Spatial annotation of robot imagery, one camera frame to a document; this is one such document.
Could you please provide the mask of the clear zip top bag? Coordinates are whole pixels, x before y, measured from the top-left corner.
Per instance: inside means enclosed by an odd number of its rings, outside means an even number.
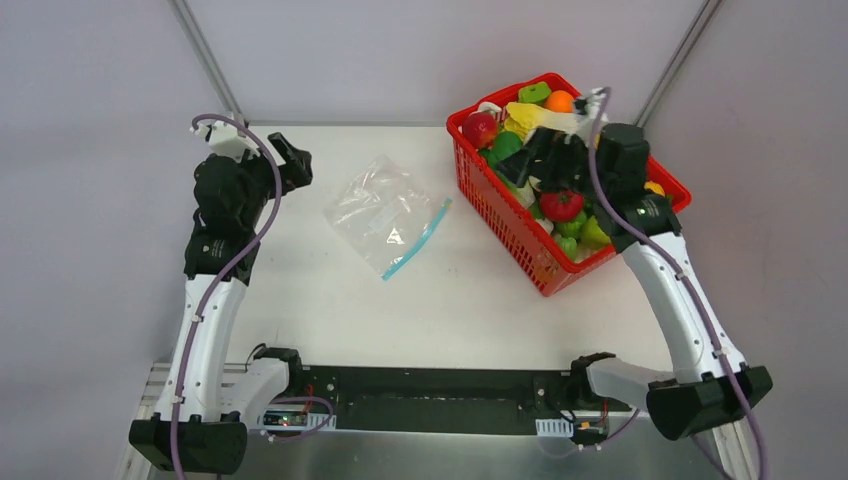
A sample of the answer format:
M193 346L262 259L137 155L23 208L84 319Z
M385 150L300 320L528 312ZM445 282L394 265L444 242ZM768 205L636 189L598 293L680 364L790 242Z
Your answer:
M334 231L384 281L428 242L453 204L431 196L387 156L373 160L324 208Z

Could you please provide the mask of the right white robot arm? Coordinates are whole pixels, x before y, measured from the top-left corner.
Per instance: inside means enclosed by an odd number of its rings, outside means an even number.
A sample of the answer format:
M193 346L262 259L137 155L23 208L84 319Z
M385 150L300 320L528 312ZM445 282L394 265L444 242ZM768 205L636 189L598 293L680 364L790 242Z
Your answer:
M495 170L542 193L581 195L601 230L636 276L669 349L672 369L652 370L604 352L572 363L569 400L583 410L605 398L648 412L668 440L743 419L771 390L722 329L686 250L669 200L647 188L650 145L642 128L610 123L583 140L540 127Z

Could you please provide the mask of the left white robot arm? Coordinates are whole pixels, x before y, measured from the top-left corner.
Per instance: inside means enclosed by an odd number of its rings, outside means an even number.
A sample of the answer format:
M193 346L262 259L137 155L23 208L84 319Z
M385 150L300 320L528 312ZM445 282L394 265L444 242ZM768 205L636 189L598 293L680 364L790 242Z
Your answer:
M259 428L273 398L297 402L305 390L299 354L271 348L229 389L223 386L236 314L250 284L259 245L257 223L275 196L312 181L311 154L281 133L267 137L283 159L210 154L194 171L197 208L185 251L185 309L173 362L148 419L133 421L130 444L164 471L231 475L241 466L248 433Z

